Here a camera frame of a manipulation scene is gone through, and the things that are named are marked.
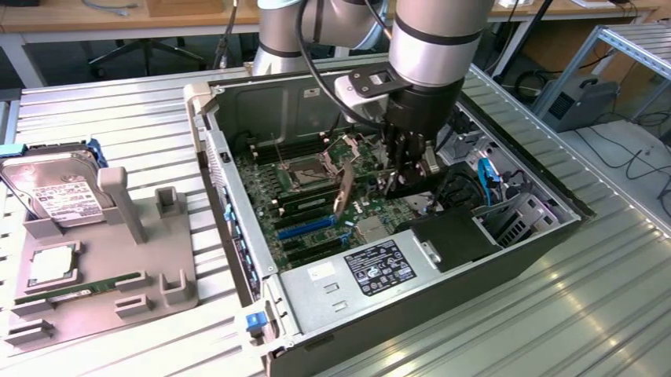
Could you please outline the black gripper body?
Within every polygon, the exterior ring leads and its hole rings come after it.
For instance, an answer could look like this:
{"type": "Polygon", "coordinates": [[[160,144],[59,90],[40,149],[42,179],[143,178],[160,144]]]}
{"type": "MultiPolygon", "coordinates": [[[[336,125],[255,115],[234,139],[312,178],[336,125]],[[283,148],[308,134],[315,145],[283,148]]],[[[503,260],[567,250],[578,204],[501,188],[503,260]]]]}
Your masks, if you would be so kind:
{"type": "Polygon", "coordinates": [[[437,138],[462,93],[465,78],[435,88],[417,86],[390,94],[386,121],[400,129],[437,138]]]}

